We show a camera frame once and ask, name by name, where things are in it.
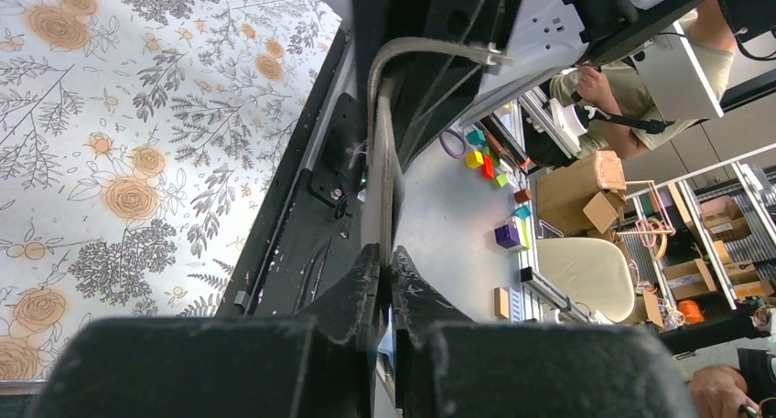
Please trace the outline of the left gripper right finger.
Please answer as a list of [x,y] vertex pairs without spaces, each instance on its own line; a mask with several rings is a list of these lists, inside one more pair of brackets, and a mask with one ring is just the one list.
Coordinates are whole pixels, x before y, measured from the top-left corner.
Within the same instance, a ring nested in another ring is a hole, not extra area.
[[395,403],[407,417],[694,417],[674,360],[637,327],[477,323],[392,258]]

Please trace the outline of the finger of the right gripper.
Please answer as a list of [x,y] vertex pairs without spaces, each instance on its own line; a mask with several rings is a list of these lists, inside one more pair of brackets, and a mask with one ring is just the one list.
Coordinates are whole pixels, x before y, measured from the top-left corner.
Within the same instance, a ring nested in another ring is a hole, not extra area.
[[351,0],[357,98],[370,70],[393,81],[393,136],[401,168],[474,101],[488,46],[507,47],[522,0]]

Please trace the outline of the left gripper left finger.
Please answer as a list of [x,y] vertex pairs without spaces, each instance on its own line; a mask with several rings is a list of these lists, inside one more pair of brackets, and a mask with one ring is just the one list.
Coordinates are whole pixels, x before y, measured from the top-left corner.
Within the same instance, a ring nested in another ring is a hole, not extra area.
[[369,417],[380,248],[291,316],[105,318],[65,348],[30,417]]

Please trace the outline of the beige leather card holder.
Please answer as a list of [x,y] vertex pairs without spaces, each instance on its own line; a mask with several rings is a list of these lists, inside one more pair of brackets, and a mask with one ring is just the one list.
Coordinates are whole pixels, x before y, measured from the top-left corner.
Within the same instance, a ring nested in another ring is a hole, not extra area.
[[394,79],[384,78],[383,70],[392,60],[407,53],[436,53],[466,58],[480,66],[512,63],[493,43],[486,47],[451,43],[430,38],[405,37],[387,42],[377,52],[366,85],[368,182],[365,221],[361,240],[379,245],[379,263],[390,264],[393,251],[393,193],[401,173],[395,150],[391,99]]

